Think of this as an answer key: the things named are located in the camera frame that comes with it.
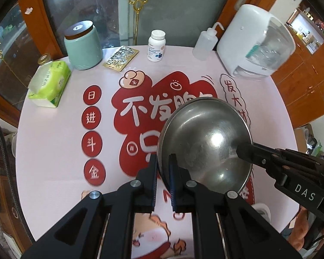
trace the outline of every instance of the stainless steel bowl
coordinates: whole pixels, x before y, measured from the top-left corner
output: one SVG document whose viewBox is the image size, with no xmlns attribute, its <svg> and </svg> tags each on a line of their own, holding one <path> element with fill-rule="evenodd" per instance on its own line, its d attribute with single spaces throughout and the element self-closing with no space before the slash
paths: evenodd
<svg viewBox="0 0 324 259">
<path fill-rule="evenodd" d="M 252 143 L 251 134 L 230 104 L 212 97 L 188 101 L 172 114 L 159 137 L 161 178 L 169 190 L 168 157 L 175 153 L 193 180 L 215 192 L 240 192 L 252 170 L 252 164 L 236 154 L 243 142 Z"/>
</svg>

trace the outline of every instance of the bottle cap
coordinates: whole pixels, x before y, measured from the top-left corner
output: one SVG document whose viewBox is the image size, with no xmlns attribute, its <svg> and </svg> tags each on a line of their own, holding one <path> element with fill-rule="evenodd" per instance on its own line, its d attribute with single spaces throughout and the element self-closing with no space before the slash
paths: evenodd
<svg viewBox="0 0 324 259">
<path fill-rule="evenodd" d="M 208 30 L 206 31 L 206 33 L 208 33 L 211 36 L 216 36 L 217 31 L 211 27 L 208 28 Z"/>
<path fill-rule="evenodd" d="M 151 32 L 151 37 L 156 40 L 163 40 L 165 37 L 165 32 L 162 30 L 153 30 Z"/>
</svg>

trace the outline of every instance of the wooden cabinet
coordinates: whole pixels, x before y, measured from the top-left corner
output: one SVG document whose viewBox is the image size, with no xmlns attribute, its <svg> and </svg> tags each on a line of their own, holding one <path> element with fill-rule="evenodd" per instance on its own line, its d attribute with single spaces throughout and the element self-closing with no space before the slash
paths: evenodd
<svg viewBox="0 0 324 259">
<path fill-rule="evenodd" d="M 315 84 L 324 80 L 324 43 L 305 63 L 312 68 L 312 77 Z"/>
<path fill-rule="evenodd" d="M 294 128 L 324 114 L 324 43 L 311 54 L 293 33 L 296 50 L 273 75 Z"/>
<path fill-rule="evenodd" d="M 302 63 L 277 85 L 286 106 L 302 97 L 314 87 L 311 72 L 310 67 Z"/>
<path fill-rule="evenodd" d="M 6 176 L 0 175 L 0 226 L 16 241 L 20 251 L 24 253 L 30 246 L 23 224 L 13 204 L 10 185 Z"/>
<path fill-rule="evenodd" d="M 296 68 L 303 63 L 303 59 L 298 53 L 293 53 L 289 59 L 271 75 L 275 84 L 279 84 L 283 79 L 288 77 Z"/>
<path fill-rule="evenodd" d="M 286 107 L 293 128 L 297 128 L 324 114 L 324 97 L 315 87 Z"/>
</svg>

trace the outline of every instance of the white appliance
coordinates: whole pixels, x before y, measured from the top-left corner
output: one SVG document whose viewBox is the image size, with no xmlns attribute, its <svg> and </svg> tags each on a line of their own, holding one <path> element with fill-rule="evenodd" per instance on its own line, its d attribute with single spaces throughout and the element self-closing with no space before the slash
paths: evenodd
<svg viewBox="0 0 324 259">
<path fill-rule="evenodd" d="M 241 6 L 217 45 L 228 73 L 250 79 L 270 76 L 294 51 L 286 26 L 254 5 Z"/>
</svg>

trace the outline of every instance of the wall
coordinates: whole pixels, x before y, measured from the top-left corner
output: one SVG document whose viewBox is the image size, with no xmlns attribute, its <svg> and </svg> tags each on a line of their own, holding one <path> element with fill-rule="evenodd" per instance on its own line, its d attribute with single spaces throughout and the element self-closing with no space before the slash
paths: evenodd
<svg viewBox="0 0 324 259">
<path fill-rule="evenodd" d="M 320 42 L 321 44 L 324 43 L 322 36 L 319 35 L 317 30 L 315 30 L 313 26 L 309 24 L 302 15 L 297 15 L 297 17 L 292 22 L 292 26 L 296 31 L 303 32 L 305 35 L 307 35 L 308 31 L 310 31 L 310 33 L 313 34 L 318 42 Z"/>
<path fill-rule="evenodd" d="M 302 0 L 276 0 L 270 9 L 281 22 L 285 23 L 299 6 Z"/>
<path fill-rule="evenodd" d="M 324 152 L 324 115 L 310 122 L 313 130 L 313 135 L 317 141 L 322 144 L 322 151 Z"/>
</svg>

